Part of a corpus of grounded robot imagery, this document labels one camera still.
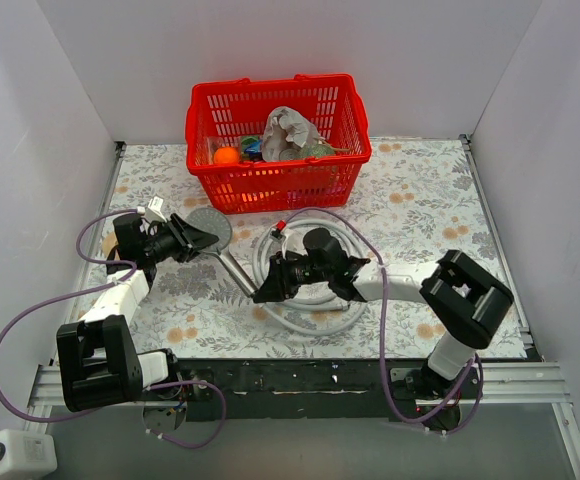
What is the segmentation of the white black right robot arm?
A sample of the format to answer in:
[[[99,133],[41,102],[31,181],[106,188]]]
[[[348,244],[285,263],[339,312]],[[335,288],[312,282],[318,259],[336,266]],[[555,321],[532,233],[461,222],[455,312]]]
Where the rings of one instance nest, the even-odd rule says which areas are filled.
[[[413,390],[445,397],[464,381],[479,351],[486,349],[514,303],[511,290],[459,250],[436,262],[407,267],[386,263],[376,249],[369,258],[361,248],[369,242],[341,217],[334,221],[291,216],[260,237],[252,274],[231,255],[232,226],[213,208],[200,208],[186,223],[212,234],[204,249],[215,257],[245,295],[256,304],[291,304],[304,286],[326,285],[331,295],[321,301],[348,303],[404,301],[427,305],[445,332],[413,375]]]

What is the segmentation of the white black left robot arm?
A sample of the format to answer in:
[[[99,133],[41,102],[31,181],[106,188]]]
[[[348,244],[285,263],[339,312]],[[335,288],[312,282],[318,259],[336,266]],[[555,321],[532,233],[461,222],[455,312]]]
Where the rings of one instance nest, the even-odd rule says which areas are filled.
[[[127,212],[113,220],[116,246],[106,258],[107,282],[94,305],[56,335],[63,398],[72,412],[139,400],[146,389],[163,400],[183,386],[168,348],[139,354],[129,323],[149,294],[157,265],[186,263],[219,242],[176,214],[162,222]]]

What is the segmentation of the grey shower head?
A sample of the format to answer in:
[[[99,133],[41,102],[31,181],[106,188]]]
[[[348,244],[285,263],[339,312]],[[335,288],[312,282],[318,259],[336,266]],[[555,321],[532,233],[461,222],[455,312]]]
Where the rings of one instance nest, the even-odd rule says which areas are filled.
[[[199,253],[215,258],[244,295],[252,298],[257,287],[229,250],[233,228],[228,217],[215,208],[204,207],[192,211],[185,218],[185,222],[206,234],[217,237],[216,241],[202,248]]]

